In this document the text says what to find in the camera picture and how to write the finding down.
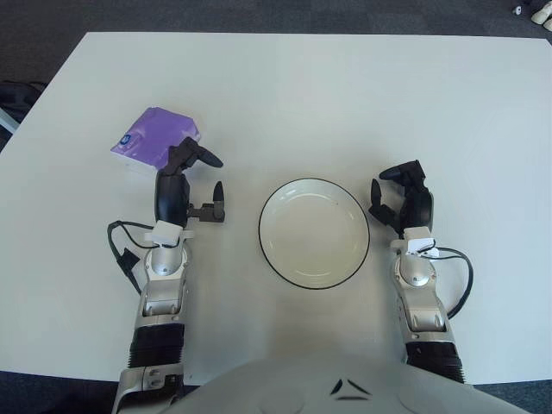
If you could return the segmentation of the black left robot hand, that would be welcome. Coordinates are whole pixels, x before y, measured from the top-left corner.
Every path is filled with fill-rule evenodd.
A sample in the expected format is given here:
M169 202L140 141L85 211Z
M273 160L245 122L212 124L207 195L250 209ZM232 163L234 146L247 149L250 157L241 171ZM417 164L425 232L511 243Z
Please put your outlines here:
M170 146L164 167L156 174L154 192L154 216L156 221L185 228L190 217L205 223L223 223L225 219L224 191L221 181L216 183L211 203L195 208L190 201L190 185L184 171L196 161L222 168L223 162L191 137L178 146Z

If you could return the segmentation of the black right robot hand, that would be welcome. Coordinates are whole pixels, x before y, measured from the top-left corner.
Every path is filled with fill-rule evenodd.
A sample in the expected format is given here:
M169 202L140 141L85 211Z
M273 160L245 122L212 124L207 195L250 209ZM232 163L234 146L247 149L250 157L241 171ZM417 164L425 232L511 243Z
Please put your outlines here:
M404 200L399 212L382 204L380 184L377 179L373 179L370 194L372 205L368 212L375 219L391 227L400 238L404 237L405 230L409 228L432 229L433 196L424 183L426 176L418 160L389 167L379 174L379 178L399 185Z

